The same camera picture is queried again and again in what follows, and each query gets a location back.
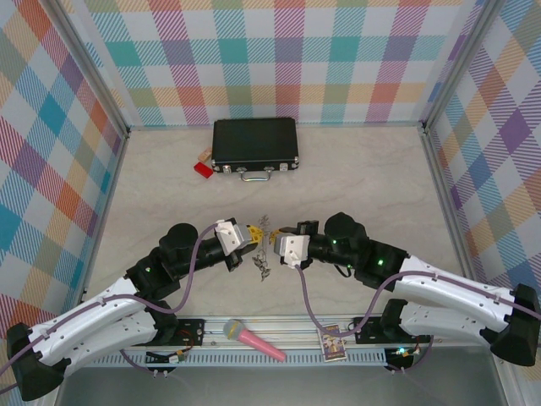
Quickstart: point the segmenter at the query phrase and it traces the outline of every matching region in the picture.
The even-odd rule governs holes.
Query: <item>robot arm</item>
[[[224,261],[231,272],[242,263],[242,255],[257,244],[249,229],[234,219],[221,220],[213,228],[215,236],[201,241],[197,249],[194,269]],[[152,310],[132,298],[170,309],[161,299],[178,290],[180,280],[189,274],[197,239],[193,226],[177,224],[160,239],[158,247],[94,298],[33,327],[23,323],[10,327],[10,359],[38,341],[12,364],[23,400],[40,398],[60,385],[65,376],[112,351],[141,343],[166,343],[176,330],[177,317],[171,312]]]
[[[493,354],[513,364],[534,365],[540,321],[500,302],[506,300],[539,313],[533,288],[521,284],[514,290],[498,288],[443,271],[404,250],[369,239],[364,226],[344,213],[329,218],[325,234],[318,234],[318,226],[318,222],[300,222],[296,228],[282,228],[275,235],[274,250],[283,265],[305,269],[313,260],[328,262],[352,270],[357,280],[371,288],[403,273],[385,289],[443,307],[427,308],[424,311],[429,313],[417,317],[419,313],[413,309],[418,304],[390,300],[381,317],[389,337],[466,335],[489,345]]]

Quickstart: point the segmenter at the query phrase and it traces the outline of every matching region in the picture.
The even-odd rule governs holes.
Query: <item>red block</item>
[[[204,163],[197,162],[194,166],[195,172],[199,173],[200,175],[203,175],[207,179],[212,176],[214,171],[207,167]]]

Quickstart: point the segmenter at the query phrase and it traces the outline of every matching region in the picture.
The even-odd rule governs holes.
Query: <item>pink microphone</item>
[[[223,333],[230,340],[238,340],[252,348],[261,351],[263,354],[269,355],[280,362],[286,359],[286,354],[278,348],[266,343],[261,338],[253,334],[246,326],[238,320],[229,320],[223,327]]]

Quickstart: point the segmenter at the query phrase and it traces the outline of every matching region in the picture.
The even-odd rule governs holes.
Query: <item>microphone mesh head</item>
[[[235,319],[230,319],[223,327],[224,335],[230,340],[238,340],[238,336],[244,329],[244,324]]]

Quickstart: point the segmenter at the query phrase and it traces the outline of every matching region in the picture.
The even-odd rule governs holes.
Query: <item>briefcase handle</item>
[[[266,182],[267,180],[271,179],[272,171],[274,171],[273,167],[264,167],[263,170],[267,172],[266,178],[246,178],[244,174],[246,173],[245,167],[240,167],[237,169],[237,172],[240,173],[240,178],[244,182]]]

